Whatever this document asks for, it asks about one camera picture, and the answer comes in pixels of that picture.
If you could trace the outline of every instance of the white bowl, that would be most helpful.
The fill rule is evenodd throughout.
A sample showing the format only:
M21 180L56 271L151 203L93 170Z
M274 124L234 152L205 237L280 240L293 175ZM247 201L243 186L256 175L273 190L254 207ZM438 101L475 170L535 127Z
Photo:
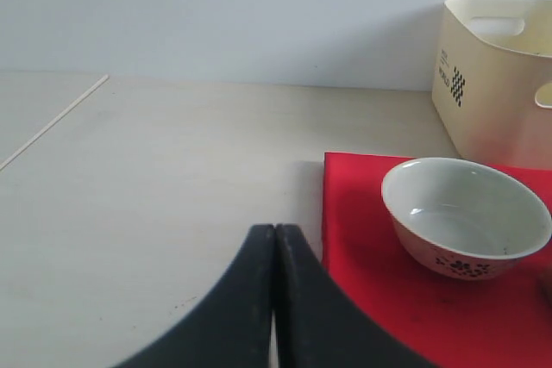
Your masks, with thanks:
M452 278L490 279L552 236L543 201L516 179L463 159L414 159L381 194L397 236L419 263Z

